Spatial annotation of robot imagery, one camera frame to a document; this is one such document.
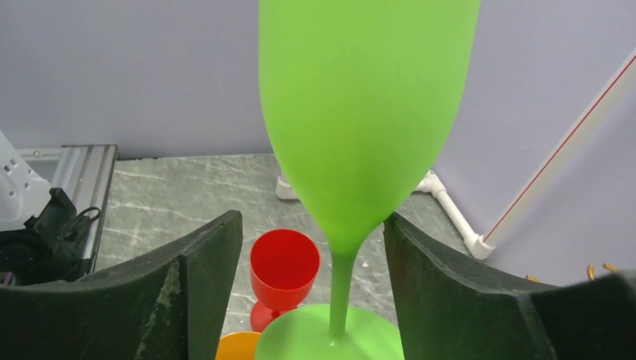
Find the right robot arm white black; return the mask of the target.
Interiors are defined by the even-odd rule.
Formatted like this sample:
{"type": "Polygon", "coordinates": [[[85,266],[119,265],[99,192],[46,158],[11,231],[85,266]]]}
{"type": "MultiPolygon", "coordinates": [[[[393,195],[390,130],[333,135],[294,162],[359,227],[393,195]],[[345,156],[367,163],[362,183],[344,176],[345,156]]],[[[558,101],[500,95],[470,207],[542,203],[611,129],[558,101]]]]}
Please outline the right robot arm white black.
{"type": "MultiPolygon", "coordinates": [[[[1,140],[3,359],[210,359],[243,240],[230,210],[105,271],[83,256],[93,220],[1,140]]],[[[635,273],[570,286],[491,268],[417,229],[385,222],[397,324],[353,308],[344,336],[309,305],[262,333],[256,359],[633,359],[635,273]]]]}

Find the red plastic wine glass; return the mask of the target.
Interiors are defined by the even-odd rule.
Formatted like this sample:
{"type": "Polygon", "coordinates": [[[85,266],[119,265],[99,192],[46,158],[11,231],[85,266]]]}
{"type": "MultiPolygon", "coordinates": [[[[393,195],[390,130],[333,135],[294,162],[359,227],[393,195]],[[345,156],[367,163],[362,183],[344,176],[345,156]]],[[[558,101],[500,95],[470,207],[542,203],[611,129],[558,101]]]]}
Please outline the red plastic wine glass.
{"type": "Polygon", "coordinates": [[[250,250],[250,283],[256,296],[250,312],[252,330],[263,332],[273,320],[296,309],[311,291],[320,265],[320,251],[304,233],[273,229],[262,234],[250,250]]]}

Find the green plastic wine glass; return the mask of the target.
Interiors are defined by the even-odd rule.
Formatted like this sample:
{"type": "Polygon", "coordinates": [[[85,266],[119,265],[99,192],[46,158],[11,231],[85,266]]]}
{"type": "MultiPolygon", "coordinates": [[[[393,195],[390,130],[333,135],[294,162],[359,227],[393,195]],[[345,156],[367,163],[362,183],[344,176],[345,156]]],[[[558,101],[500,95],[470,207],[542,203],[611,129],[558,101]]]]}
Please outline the green plastic wine glass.
{"type": "Polygon", "coordinates": [[[283,174],[323,231],[331,298],[277,318],[257,359],[402,359],[349,303],[365,239],[416,189],[464,93],[479,1],[260,1],[259,96],[283,174]]]}

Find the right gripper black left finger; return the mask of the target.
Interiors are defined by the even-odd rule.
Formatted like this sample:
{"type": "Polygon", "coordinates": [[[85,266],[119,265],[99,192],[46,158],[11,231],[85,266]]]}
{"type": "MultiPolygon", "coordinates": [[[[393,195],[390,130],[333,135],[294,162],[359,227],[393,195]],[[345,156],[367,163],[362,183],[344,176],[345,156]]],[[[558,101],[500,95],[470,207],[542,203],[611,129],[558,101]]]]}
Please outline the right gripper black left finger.
{"type": "Polygon", "coordinates": [[[213,359],[243,242],[230,210],[77,281],[1,288],[3,359],[213,359]]]}

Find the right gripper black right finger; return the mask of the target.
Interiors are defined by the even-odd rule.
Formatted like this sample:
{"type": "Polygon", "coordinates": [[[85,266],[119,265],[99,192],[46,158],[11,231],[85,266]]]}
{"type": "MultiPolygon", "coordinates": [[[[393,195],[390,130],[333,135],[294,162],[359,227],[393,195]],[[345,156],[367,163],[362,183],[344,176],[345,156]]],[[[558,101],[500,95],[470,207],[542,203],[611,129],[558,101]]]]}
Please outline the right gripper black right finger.
{"type": "Polygon", "coordinates": [[[633,359],[635,273],[568,286],[492,268],[399,214],[385,254],[407,359],[633,359]]]}

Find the orange plastic wine glass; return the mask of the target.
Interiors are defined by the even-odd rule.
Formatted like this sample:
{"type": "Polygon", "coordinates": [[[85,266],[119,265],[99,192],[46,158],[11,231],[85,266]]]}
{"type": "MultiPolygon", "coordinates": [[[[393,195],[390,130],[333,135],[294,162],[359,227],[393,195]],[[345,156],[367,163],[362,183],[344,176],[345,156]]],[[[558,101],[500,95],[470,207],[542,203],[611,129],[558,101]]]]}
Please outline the orange plastic wine glass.
{"type": "Polygon", "coordinates": [[[254,360],[261,333],[237,331],[224,335],[217,345],[215,360],[254,360]]]}

